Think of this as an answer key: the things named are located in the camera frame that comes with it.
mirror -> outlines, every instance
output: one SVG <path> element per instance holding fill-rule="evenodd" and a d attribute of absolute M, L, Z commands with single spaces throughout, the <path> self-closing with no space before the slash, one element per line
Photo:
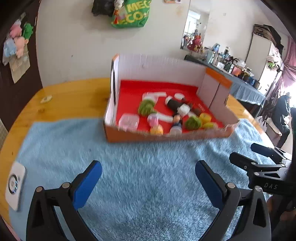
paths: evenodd
<path fill-rule="evenodd" d="M 187 49 L 187 46 L 188 44 L 192 43 L 196 36 L 198 39 L 200 39 L 201 43 L 203 42 L 207 30 L 207 23 L 210 15 L 210 7 L 211 0 L 190 1 L 189 11 L 181 42 L 181 49 L 191 50 Z M 196 47 L 196 45 L 198 45 L 198 43 L 194 44 L 194 46 L 189 46 L 189 48 L 194 48 Z"/>

yellow ball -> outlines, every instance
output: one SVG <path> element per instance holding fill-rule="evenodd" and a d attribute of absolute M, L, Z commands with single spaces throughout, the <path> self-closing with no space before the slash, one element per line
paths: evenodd
<path fill-rule="evenodd" d="M 202 123 L 203 124 L 206 124 L 208 122 L 211 122 L 211 115 L 207 114 L 207 113 L 201 113 L 200 114 L 200 119 L 202 120 Z"/>
<path fill-rule="evenodd" d="M 218 125 L 216 122 L 208 122 L 206 124 L 203 124 L 203 129 L 216 129 L 218 128 Z"/>
<path fill-rule="evenodd" d="M 163 127 L 161 125 L 154 126 L 150 129 L 152 135 L 163 135 Z"/>

plastic bag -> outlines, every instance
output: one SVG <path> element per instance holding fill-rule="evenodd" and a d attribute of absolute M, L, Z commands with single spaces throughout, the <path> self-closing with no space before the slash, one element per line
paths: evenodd
<path fill-rule="evenodd" d="M 144 27 L 149 17 L 151 0 L 125 0 L 124 5 L 114 11 L 112 26 L 115 28 Z"/>
<path fill-rule="evenodd" d="M 266 126 L 266 120 L 263 120 L 263 116 L 258 116 L 256 118 L 256 121 L 259 123 L 261 129 L 266 132 L 267 126 Z"/>
<path fill-rule="evenodd" d="M 91 12 L 94 16 L 108 15 L 112 17 L 114 12 L 114 0 L 94 0 Z"/>
<path fill-rule="evenodd" d="M 8 64 L 9 59 L 11 56 L 15 55 L 17 51 L 17 47 L 12 38 L 7 38 L 3 45 L 3 56 L 2 56 L 2 63 L 5 65 Z"/>

person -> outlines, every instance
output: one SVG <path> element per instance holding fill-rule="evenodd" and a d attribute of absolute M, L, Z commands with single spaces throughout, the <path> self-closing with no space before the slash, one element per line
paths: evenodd
<path fill-rule="evenodd" d="M 279 140 L 277 147 L 281 148 L 285 141 L 288 138 L 288 135 L 290 134 L 289 126 L 286 124 L 284 117 L 290 115 L 290 93 L 287 92 L 285 95 L 281 96 L 278 99 L 278 102 L 274 108 L 274 113 L 272 114 L 272 121 L 274 125 L 279 129 L 282 136 Z"/>

blue tablecloth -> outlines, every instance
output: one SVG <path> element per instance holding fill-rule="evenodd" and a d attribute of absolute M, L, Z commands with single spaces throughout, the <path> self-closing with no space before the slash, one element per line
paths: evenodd
<path fill-rule="evenodd" d="M 261 107 L 264 106 L 264 102 L 265 102 L 265 95 L 263 95 L 261 92 L 259 92 L 258 90 L 256 90 L 253 86 L 247 84 L 246 82 L 244 82 L 243 80 L 231 76 L 227 73 L 225 73 L 224 71 L 216 68 L 215 66 L 208 64 L 204 61 L 201 61 L 193 56 L 190 55 L 186 55 L 185 56 L 185 60 L 187 61 L 191 61 L 191 62 L 195 62 L 198 64 L 202 64 L 205 65 L 207 67 L 212 68 L 213 70 L 219 72 L 220 74 L 224 75 L 227 79 L 232 81 L 232 86 L 230 89 L 230 94 L 237 100 L 243 101 L 243 102 L 247 102 L 250 104 L 256 104 L 259 105 Z"/>
<path fill-rule="evenodd" d="M 79 213 L 99 241 L 198 240 L 218 209 L 195 175 L 196 161 L 205 160 L 225 182 L 247 188 L 246 172 L 230 163 L 230 153 L 236 151 L 259 164 L 273 163 L 251 151 L 253 142 L 263 144 L 246 119 L 229 138 L 116 144 L 106 141 L 102 119 L 34 123 L 16 159 L 26 167 L 27 176 L 20 210 L 9 208 L 10 221 L 25 241 L 36 187 L 51 189 L 72 182 L 92 160 L 98 160 L 102 176 Z M 61 210 L 56 211 L 66 237 L 73 241 Z M 226 239 L 239 215 L 237 211 Z"/>

